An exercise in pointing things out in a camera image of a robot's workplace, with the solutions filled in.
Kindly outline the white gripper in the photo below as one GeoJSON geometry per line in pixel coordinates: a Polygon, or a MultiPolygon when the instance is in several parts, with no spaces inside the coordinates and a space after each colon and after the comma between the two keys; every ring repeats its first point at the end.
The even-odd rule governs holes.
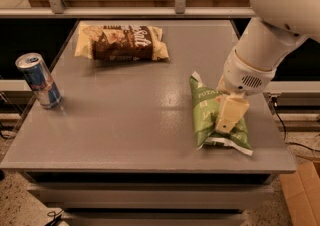
{"type": "Polygon", "coordinates": [[[233,49],[224,64],[222,77],[216,87],[225,94],[221,98],[215,130],[229,134],[249,109],[245,94],[261,93],[274,76],[274,70],[261,71],[249,66],[238,57],[236,49],[233,49]]]}

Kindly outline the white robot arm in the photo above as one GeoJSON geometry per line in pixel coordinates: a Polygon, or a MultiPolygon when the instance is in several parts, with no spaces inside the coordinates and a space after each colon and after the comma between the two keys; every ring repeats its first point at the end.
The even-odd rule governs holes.
{"type": "Polygon", "coordinates": [[[250,0],[255,12],[231,50],[217,89],[225,94],[215,130],[230,132],[262,92],[277,67],[307,39],[320,42],[320,0],[250,0]]]}

